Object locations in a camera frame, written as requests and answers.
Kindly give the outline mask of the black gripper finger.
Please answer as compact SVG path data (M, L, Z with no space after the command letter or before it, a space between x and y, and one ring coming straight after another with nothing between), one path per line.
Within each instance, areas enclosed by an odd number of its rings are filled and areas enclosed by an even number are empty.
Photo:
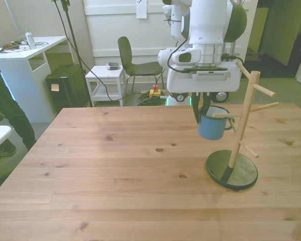
M212 99L212 94L211 92L204 92L203 93L203 106L202 106L202 115L206 115L207 111L210 107L211 104L211 99Z
M200 109L199 109L199 102L200 102L200 98L201 98L201 93L200 92L192 92L192 108L193 108L193 112L194 112L194 116L196 119L196 122L199 123L200 121Z

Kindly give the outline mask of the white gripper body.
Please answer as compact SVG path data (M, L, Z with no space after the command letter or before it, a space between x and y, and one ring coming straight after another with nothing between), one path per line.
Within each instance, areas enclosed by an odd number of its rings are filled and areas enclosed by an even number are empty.
M239 88L241 71L236 62L221 62L222 70L179 73L168 71L169 92L233 92Z

